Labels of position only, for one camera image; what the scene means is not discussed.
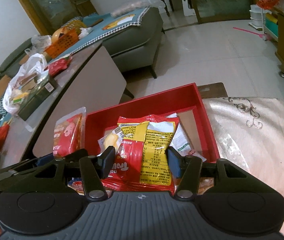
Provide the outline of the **white snack packet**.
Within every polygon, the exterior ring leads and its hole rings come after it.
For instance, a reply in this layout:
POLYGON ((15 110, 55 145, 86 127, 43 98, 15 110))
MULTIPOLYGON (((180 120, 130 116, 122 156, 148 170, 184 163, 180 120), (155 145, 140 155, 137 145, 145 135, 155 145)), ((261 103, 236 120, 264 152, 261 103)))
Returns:
POLYGON ((177 125, 170 146, 173 147, 178 152, 178 154, 183 157, 186 156, 199 157, 203 162, 207 160, 205 157, 203 157, 203 155, 199 154, 197 151, 194 150, 193 145, 190 142, 188 136, 186 135, 186 132, 181 122, 179 122, 179 124, 177 125))

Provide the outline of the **toast bread packet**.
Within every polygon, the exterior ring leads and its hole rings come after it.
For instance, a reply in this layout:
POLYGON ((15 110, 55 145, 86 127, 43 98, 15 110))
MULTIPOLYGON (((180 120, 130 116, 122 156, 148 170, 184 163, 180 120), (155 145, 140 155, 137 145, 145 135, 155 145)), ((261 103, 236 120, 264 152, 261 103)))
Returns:
POLYGON ((124 138, 124 134, 120 127, 117 127, 106 134, 104 137, 98 140, 100 147, 100 153, 102 153, 108 146, 113 146, 117 152, 121 142, 124 138))

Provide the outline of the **red blue cake packet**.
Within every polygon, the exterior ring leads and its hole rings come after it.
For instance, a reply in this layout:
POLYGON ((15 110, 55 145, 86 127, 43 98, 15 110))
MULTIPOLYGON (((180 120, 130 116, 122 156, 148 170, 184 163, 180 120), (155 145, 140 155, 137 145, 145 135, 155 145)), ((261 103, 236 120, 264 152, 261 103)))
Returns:
POLYGON ((86 107, 63 116, 54 128, 54 158, 64 158, 85 146, 86 107))

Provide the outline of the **red yellow snack bag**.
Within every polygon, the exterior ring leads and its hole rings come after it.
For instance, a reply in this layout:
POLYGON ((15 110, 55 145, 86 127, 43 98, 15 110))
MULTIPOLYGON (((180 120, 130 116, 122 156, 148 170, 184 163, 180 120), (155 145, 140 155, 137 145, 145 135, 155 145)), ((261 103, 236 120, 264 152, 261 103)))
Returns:
POLYGON ((104 187, 114 191, 169 191, 175 186, 166 157, 179 125, 179 117, 147 115, 119 117, 124 137, 104 187))

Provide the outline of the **red cardboard box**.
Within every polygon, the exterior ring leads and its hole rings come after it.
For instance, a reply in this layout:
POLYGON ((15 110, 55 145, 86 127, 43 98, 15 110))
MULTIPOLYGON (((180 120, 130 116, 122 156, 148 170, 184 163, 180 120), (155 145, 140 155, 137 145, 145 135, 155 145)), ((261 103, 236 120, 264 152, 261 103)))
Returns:
POLYGON ((203 98, 195 83, 165 90, 143 98, 87 114, 85 149, 90 155, 100 153, 98 140, 114 129, 120 116, 141 118, 150 114, 168 116, 177 113, 194 149, 208 162, 220 157, 203 98))

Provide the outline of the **floral tablecloth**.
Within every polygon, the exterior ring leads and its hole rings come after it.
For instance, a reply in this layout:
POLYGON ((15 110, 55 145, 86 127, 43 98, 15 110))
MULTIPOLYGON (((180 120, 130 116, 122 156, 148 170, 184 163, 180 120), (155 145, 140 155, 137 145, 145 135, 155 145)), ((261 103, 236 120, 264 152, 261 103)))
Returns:
MULTIPOLYGON (((284 197, 284 102, 272 98, 203 101, 221 158, 284 197)), ((284 235, 284 223, 281 228, 284 235)))

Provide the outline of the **dark green box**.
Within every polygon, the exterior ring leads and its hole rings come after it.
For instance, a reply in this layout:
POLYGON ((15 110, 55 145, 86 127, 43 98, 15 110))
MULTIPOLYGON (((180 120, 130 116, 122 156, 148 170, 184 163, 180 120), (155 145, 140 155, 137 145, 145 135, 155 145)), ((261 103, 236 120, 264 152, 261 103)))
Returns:
POLYGON ((48 75, 37 84, 22 102, 17 115, 24 121, 42 104, 42 102, 58 87, 53 77, 48 75))

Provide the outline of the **grey coffee table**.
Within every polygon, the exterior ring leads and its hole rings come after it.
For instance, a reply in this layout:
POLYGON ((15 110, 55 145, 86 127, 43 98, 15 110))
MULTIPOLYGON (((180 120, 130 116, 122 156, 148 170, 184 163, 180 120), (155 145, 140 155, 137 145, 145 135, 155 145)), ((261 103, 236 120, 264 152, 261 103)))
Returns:
POLYGON ((0 154, 0 168, 51 153, 58 119, 80 107, 91 113, 117 105, 127 85, 101 42, 76 53, 69 68, 56 79, 58 87, 27 120, 13 117, 0 154))

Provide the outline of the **red packet on table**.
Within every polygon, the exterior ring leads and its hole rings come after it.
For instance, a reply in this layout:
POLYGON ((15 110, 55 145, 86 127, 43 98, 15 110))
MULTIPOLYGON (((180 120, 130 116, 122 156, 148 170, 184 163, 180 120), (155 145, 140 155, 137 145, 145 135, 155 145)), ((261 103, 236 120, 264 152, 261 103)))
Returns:
POLYGON ((48 65, 49 75, 55 77, 64 70, 66 70, 72 61, 72 56, 60 58, 48 65))

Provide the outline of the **white plastic bag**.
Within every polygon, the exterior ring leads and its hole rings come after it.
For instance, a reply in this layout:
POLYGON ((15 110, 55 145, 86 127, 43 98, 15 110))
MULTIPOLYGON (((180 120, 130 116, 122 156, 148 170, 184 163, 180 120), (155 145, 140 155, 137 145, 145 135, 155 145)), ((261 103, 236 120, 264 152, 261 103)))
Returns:
POLYGON ((3 96, 3 108, 11 115, 17 114, 19 111, 19 103, 14 103, 16 97, 19 97, 28 89, 23 88, 31 80, 35 84, 39 84, 48 76, 48 63, 43 54, 35 53, 22 64, 17 74, 11 79, 7 85, 7 89, 3 96))

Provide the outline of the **grey sofa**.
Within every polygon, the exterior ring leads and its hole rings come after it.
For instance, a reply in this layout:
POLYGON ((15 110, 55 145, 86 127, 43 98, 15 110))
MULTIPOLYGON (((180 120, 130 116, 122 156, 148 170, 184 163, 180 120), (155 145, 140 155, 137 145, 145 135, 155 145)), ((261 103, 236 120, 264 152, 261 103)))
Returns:
POLYGON ((121 73, 147 69, 153 78, 157 51, 163 33, 163 20, 159 10, 150 7, 143 14, 139 26, 130 26, 102 40, 102 45, 121 73))

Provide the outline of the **orange plastic basket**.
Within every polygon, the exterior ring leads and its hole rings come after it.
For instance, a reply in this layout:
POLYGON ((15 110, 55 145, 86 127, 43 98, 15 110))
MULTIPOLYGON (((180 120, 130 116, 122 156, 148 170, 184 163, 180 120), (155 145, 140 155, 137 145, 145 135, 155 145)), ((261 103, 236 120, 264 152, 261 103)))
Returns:
POLYGON ((73 46, 79 41, 77 32, 75 29, 70 30, 66 34, 59 37, 55 42, 53 42, 44 51, 52 58, 57 58, 60 54, 66 51, 68 48, 73 46))

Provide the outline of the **teal sofa blanket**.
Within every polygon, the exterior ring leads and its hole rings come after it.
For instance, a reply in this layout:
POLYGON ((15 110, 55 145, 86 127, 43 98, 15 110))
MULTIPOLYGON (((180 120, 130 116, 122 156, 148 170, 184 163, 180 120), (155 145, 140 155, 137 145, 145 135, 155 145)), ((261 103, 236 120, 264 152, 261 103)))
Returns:
POLYGON ((95 42, 102 41, 109 38, 114 34, 118 34, 129 27, 140 27, 144 15, 151 7, 144 7, 135 9, 117 18, 113 18, 110 14, 105 14, 103 21, 92 28, 92 31, 84 38, 77 41, 74 45, 60 54, 58 57, 64 55, 73 55, 80 50, 94 44, 95 42))

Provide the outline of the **pink fly swatter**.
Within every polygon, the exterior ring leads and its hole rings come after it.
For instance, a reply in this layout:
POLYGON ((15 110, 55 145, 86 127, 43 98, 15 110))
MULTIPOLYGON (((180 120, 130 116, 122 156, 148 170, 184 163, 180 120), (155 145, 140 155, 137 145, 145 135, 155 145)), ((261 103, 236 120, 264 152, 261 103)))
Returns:
POLYGON ((247 30, 247 29, 238 28, 238 27, 233 27, 233 29, 238 30, 238 31, 242 31, 242 32, 245 32, 245 33, 257 35, 259 38, 263 39, 264 41, 269 40, 269 37, 266 34, 256 33, 256 32, 253 32, 253 31, 250 31, 250 30, 247 30))

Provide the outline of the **white stacked containers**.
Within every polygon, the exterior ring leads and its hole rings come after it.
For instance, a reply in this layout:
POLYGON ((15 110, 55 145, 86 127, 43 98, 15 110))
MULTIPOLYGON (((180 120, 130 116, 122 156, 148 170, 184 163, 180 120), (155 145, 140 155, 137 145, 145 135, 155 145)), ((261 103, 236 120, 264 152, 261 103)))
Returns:
POLYGON ((258 7, 256 4, 250 5, 250 25, 255 29, 262 28, 262 9, 258 7))

